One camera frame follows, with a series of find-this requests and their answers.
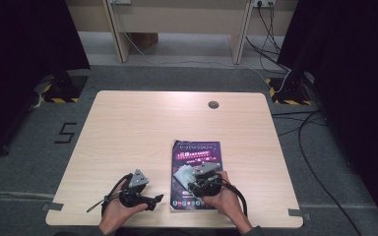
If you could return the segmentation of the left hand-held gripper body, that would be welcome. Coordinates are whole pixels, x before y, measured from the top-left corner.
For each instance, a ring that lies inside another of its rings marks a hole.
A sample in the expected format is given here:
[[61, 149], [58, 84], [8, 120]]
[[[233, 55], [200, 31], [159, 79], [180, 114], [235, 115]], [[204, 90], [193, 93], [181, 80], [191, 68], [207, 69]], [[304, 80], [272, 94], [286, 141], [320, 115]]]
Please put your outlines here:
[[139, 204], [149, 205], [151, 199], [141, 195], [148, 183], [149, 180], [143, 172], [140, 169], [136, 169], [121, 187], [119, 193], [119, 201], [121, 204], [125, 207], [135, 207]]

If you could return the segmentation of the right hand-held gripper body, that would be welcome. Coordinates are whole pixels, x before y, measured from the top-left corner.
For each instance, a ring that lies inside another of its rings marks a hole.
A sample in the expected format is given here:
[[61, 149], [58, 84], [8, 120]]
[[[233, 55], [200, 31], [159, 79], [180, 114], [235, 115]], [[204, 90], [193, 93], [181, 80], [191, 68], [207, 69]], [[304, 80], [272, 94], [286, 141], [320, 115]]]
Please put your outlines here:
[[213, 197], [221, 191], [222, 177], [218, 173], [219, 163], [205, 162], [194, 167], [194, 176], [197, 190], [193, 194], [197, 198]]

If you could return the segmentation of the dark blue illustrated magazine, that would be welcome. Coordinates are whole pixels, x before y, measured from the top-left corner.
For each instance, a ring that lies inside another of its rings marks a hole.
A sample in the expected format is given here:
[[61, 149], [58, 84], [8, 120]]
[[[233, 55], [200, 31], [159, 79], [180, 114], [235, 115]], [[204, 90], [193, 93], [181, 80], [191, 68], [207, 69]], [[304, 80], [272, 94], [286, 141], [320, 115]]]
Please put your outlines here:
[[171, 152], [171, 188], [170, 211], [196, 211], [212, 210], [202, 198], [195, 197], [185, 189], [173, 176], [183, 165], [191, 165], [193, 168], [205, 162], [219, 163], [222, 171], [221, 143], [220, 142], [188, 142], [176, 141]]

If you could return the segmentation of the person's left hand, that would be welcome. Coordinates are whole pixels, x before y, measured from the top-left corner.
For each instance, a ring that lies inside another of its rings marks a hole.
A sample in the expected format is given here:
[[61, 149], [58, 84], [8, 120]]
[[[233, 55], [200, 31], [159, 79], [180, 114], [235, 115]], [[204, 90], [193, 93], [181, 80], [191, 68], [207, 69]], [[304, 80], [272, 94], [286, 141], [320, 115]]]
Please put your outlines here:
[[118, 199], [113, 199], [105, 208], [98, 228], [104, 233], [114, 233], [134, 214], [144, 211], [147, 204], [126, 207]]

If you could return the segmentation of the person's right hand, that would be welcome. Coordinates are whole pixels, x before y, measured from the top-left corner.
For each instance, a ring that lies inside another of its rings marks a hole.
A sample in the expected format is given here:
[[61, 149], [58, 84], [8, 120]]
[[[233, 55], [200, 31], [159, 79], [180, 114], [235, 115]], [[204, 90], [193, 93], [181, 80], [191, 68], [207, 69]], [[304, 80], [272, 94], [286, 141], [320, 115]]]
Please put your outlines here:
[[239, 199], [233, 191], [234, 187], [230, 184], [227, 173], [219, 171], [219, 175], [223, 180], [220, 192], [212, 197], [203, 197], [203, 201], [226, 215], [240, 233], [243, 234], [252, 228], [251, 223], [242, 211]]

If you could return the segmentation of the black stand base striped tape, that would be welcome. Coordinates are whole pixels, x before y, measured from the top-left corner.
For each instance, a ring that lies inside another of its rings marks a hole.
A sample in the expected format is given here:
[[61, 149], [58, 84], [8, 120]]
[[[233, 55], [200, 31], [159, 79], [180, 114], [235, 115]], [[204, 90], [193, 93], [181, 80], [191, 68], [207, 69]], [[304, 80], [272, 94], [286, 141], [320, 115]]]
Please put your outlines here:
[[41, 100], [51, 103], [78, 102], [87, 80], [87, 76], [70, 76], [66, 82], [51, 79], [41, 93]]
[[275, 104], [311, 105], [309, 94], [301, 81], [292, 81], [288, 76], [267, 78], [271, 100]]

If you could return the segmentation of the brown cardboard box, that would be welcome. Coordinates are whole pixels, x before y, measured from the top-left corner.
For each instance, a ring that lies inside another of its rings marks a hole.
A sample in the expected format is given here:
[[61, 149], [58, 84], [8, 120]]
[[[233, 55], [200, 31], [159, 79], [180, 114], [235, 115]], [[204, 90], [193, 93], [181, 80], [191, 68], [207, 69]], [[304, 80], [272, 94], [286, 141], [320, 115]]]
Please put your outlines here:
[[158, 43], [157, 33], [132, 32], [131, 37], [132, 41], [143, 49], [148, 49]]

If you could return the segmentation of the beige wooden desk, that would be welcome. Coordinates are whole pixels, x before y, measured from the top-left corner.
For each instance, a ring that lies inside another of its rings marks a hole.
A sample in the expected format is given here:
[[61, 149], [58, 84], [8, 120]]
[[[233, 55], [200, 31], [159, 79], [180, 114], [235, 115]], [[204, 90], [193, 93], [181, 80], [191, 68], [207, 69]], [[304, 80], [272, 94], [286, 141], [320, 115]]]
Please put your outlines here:
[[194, 33], [229, 37], [232, 62], [241, 61], [253, 0], [102, 0], [118, 60], [131, 50], [128, 34]]

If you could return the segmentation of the black curtain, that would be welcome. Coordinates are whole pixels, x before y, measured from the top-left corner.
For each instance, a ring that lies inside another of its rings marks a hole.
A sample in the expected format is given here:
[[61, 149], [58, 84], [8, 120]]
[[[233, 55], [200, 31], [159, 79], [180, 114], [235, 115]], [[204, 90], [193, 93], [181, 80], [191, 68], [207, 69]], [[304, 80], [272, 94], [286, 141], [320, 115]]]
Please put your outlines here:
[[66, 0], [0, 0], [0, 143], [40, 79], [89, 67]]
[[280, 63], [314, 86], [378, 207], [378, 0], [297, 0]]

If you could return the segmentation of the white wall socket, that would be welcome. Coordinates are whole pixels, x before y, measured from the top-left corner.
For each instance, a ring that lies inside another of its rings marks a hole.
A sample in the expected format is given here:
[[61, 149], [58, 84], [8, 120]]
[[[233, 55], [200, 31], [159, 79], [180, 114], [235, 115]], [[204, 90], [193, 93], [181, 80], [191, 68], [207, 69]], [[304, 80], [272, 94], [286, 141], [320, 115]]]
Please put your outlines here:
[[253, 0], [253, 7], [270, 8], [275, 6], [276, 0]]

